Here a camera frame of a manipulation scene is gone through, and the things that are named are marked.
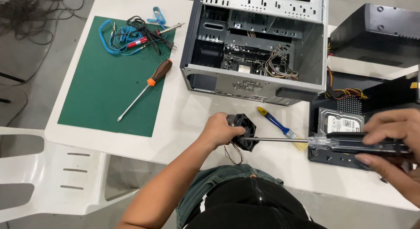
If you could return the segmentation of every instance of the orange and black screwdriver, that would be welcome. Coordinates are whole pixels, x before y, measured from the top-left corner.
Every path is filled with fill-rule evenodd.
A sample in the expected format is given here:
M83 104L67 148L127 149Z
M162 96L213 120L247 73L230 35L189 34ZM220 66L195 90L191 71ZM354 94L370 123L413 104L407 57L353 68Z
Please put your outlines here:
M137 98L130 104L130 106L124 111L124 113L117 119L117 121L120 121L123 116L127 113L127 111L133 106L133 104L140 98L140 96L146 91L149 86L155 86L156 82L163 77L172 67L172 60L171 59L165 59L156 69L155 73L152 77L150 77L147 80L147 86L144 88L144 90L137 96Z

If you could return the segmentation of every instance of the hand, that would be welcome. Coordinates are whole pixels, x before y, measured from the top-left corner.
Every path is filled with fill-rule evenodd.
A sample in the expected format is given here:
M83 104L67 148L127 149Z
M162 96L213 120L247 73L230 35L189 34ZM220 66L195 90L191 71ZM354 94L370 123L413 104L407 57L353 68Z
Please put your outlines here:
M245 129L242 126L229 126L226 121L227 116L226 113L215 113L210 116L197 141L202 141L215 150L221 145L228 145L235 136L243 135Z
M398 109L378 113L365 125L368 134L363 139L366 145L380 142L386 137L402 139L413 151L412 163L420 163L420 111ZM420 168L406 172L401 159L385 160L382 157L358 154L356 158L385 178L407 200L420 208Z

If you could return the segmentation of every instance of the motherboard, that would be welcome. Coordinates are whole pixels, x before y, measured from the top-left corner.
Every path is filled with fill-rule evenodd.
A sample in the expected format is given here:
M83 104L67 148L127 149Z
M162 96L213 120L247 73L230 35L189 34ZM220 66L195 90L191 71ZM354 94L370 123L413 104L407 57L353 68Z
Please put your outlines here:
M265 69L265 63L270 58L271 51L248 46L225 45L221 69L250 73L262 76L273 76ZM290 54L282 53L283 57L275 58L274 69L285 72L289 68Z

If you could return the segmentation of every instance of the white table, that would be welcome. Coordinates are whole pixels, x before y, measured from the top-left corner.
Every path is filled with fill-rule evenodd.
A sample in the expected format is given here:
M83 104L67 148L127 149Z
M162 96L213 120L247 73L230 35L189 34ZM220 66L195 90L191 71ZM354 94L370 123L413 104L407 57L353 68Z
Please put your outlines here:
M126 20L131 16L140 15L144 19L152 18L153 6L160 7L165 16L166 25L186 22L184 26L176 30L174 42L178 49L171 54L173 67L165 79L153 136L149 138L57 124L93 17L103 16ZM229 114L247 114L257 126L257 136L284 137L277 127L257 112L256 108L259 105L298 135L306 137L308 102L283 107L187 91L179 70L179 63L191 7L192 1L187 0L95 0L48 121L45 130L47 139L62 145L168 164L196 140L207 118L219 111ZM340 64L341 67L337 66L335 69L334 63ZM336 71L352 71L350 67L355 64L355 61L332 60L331 64ZM389 76L399 70L361 62L358 66L360 74L363 74L362 71L369 71L366 75L376 73L375 67L376 70L382 72L380 76ZM231 156L236 156L232 149L230 151ZM382 183L376 173L309 162L307 152L298 151L291 143L260 142L252 153L243 151L243 155L244 163L283 179L288 187L418 210L391 185ZM210 154L202 168L207 169L223 164L231 164L231 162L225 157L223 147L219 147Z

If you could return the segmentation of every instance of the white plastic chair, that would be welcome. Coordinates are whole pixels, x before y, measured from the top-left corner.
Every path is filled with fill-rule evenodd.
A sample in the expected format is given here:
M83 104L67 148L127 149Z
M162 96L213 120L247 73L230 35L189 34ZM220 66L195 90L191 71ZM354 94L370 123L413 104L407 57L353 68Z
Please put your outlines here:
M85 215L139 190L106 200L109 154L54 144L44 130L0 127L0 135L22 134L44 138L44 151L0 158L0 184L31 183L34 192L27 204L0 210L0 223L36 213Z

